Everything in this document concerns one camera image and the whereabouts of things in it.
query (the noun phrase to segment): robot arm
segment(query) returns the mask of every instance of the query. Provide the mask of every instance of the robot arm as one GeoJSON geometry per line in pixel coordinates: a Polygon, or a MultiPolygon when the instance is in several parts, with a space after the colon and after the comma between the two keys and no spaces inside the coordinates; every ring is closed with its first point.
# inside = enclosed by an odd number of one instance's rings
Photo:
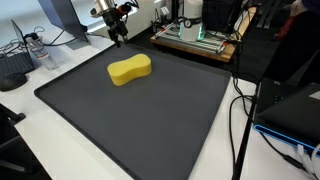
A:
{"type": "Polygon", "coordinates": [[[132,7],[139,8],[139,4],[136,0],[126,2],[117,8],[117,5],[113,0],[95,0],[95,6],[90,11],[92,17],[103,17],[104,22],[109,26],[109,36],[114,41],[117,47],[120,47],[118,36],[122,36],[125,43],[127,43],[128,30],[125,26],[128,13],[132,7]],[[126,16],[125,21],[121,21],[122,17],[126,16]]]}

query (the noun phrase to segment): black mat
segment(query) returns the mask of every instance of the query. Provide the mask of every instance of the black mat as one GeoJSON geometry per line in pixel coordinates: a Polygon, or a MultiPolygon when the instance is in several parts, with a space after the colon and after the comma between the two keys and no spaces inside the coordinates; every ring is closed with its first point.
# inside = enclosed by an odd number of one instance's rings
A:
{"type": "Polygon", "coordinates": [[[230,76],[125,45],[98,54],[35,94],[133,178],[180,180],[192,171],[230,76]],[[139,53],[152,60],[152,74],[114,86],[106,67],[139,53]]]}

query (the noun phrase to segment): black cable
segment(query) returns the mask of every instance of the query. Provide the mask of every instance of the black cable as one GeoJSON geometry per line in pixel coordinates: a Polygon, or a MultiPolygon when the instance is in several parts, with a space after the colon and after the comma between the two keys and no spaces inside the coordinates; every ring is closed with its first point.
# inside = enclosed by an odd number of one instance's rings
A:
{"type": "Polygon", "coordinates": [[[183,4],[183,6],[182,6],[182,16],[184,16],[184,1],[181,4],[183,4]]]}
{"type": "Polygon", "coordinates": [[[154,16],[155,16],[155,19],[160,19],[159,12],[158,12],[158,9],[157,9],[157,8],[155,8],[155,14],[154,14],[154,16]]]}
{"type": "Polygon", "coordinates": [[[106,37],[104,37],[102,35],[98,35],[98,34],[93,34],[93,33],[86,33],[86,34],[89,35],[89,36],[99,36],[99,37],[106,38],[106,37]]]}
{"type": "Polygon", "coordinates": [[[232,137],[232,106],[234,104],[234,102],[240,98],[244,99],[244,98],[248,98],[250,99],[250,97],[252,96],[248,96],[248,95],[240,95],[238,97],[236,97],[235,99],[232,100],[231,104],[230,104],[230,107],[229,107],[229,138],[230,138],[230,144],[231,144],[231,150],[232,150],[232,162],[233,162],[233,171],[235,169],[235,166],[236,166],[236,155],[235,155],[235,150],[234,150],[234,144],[233,144],[233,137],[232,137]]]}
{"type": "Polygon", "coordinates": [[[241,23],[242,23],[242,21],[243,21],[243,10],[244,10],[244,9],[242,9],[242,11],[241,11],[241,21],[240,21],[239,26],[238,26],[238,28],[237,28],[237,31],[238,31],[238,32],[239,32],[241,23]]]}
{"type": "Polygon", "coordinates": [[[61,33],[50,43],[50,44],[45,44],[45,43],[43,43],[43,45],[45,45],[45,46],[50,46],[50,45],[52,45],[54,42],[56,42],[56,40],[62,35],[62,33],[64,32],[64,30],[62,30],[61,31],[61,33]]]}
{"type": "Polygon", "coordinates": [[[263,137],[263,139],[267,142],[267,144],[269,144],[269,146],[274,150],[276,151],[280,156],[285,156],[282,152],[280,152],[278,149],[276,149],[271,143],[270,141],[266,138],[266,136],[262,133],[260,133],[260,135],[263,137]]]}
{"type": "Polygon", "coordinates": [[[70,41],[67,41],[67,42],[64,42],[64,43],[60,43],[60,44],[43,44],[44,46],[60,46],[60,45],[64,45],[64,44],[67,44],[69,42],[72,42],[74,40],[78,39],[77,37],[74,38],[74,39],[71,39],[70,41]]]}
{"type": "Polygon", "coordinates": [[[133,4],[135,4],[135,6],[133,6],[133,7],[136,7],[136,8],[139,9],[139,3],[138,3],[137,0],[131,0],[131,2],[132,2],[133,4]]]}
{"type": "Polygon", "coordinates": [[[230,40],[230,36],[226,36],[226,37],[228,38],[228,39],[226,39],[226,38],[217,36],[217,32],[216,32],[215,34],[212,34],[211,32],[205,30],[205,33],[208,34],[208,35],[211,36],[211,37],[214,37],[214,38],[219,39],[219,40],[222,40],[222,41],[228,41],[228,40],[230,40]]]}
{"type": "Polygon", "coordinates": [[[44,27],[42,27],[42,26],[37,26],[37,27],[35,27],[34,30],[33,30],[34,33],[44,32],[44,31],[46,31],[46,30],[45,30],[44,27]]]}
{"type": "Polygon", "coordinates": [[[10,41],[10,43],[0,47],[0,51],[2,51],[2,54],[4,54],[4,55],[10,54],[10,53],[12,53],[12,51],[14,51],[15,49],[19,48],[20,44],[17,47],[15,47],[14,49],[11,49],[14,46],[14,44],[19,43],[19,41],[18,42],[13,42],[13,41],[16,41],[16,40],[18,40],[18,39],[12,39],[10,41]]]}
{"type": "Polygon", "coordinates": [[[128,18],[129,18],[128,13],[126,13],[126,19],[123,22],[124,24],[127,24],[128,18]]]}
{"type": "Polygon", "coordinates": [[[246,80],[247,80],[247,78],[244,78],[244,77],[250,77],[251,79],[249,78],[249,81],[253,82],[256,85],[258,85],[259,81],[260,81],[260,79],[258,77],[256,77],[253,74],[247,73],[247,72],[234,72],[232,75],[234,77],[237,77],[237,78],[240,77],[241,79],[246,79],[246,80]]]}

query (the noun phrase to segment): yellow sponge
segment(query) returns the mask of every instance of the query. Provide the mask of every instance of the yellow sponge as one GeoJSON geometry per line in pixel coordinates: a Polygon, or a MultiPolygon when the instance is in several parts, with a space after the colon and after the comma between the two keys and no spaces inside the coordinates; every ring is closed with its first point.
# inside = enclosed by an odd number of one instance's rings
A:
{"type": "Polygon", "coordinates": [[[129,81],[151,73],[151,60],[145,54],[137,54],[129,59],[114,62],[108,66],[113,84],[122,86],[129,81]]]}

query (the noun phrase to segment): laptop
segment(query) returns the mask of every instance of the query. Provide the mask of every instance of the laptop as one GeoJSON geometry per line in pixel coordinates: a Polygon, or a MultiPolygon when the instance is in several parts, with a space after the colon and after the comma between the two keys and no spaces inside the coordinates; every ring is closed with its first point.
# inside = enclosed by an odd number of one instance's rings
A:
{"type": "Polygon", "coordinates": [[[320,85],[309,84],[258,113],[254,129],[312,153],[320,143],[320,85]]]}
{"type": "Polygon", "coordinates": [[[13,73],[26,74],[34,70],[34,64],[23,39],[22,31],[13,20],[11,21],[19,41],[18,46],[19,49],[21,49],[21,52],[15,53],[13,56],[0,59],[0,78],[4,78],[5,76],[13,73]]]}
{"type": "Polygon", "coordinates": [[[259,100],[256,107],[256,114],[263,112],[298,90],[299,88],[296,86],[264,77],[259,84],[259,100]]]}

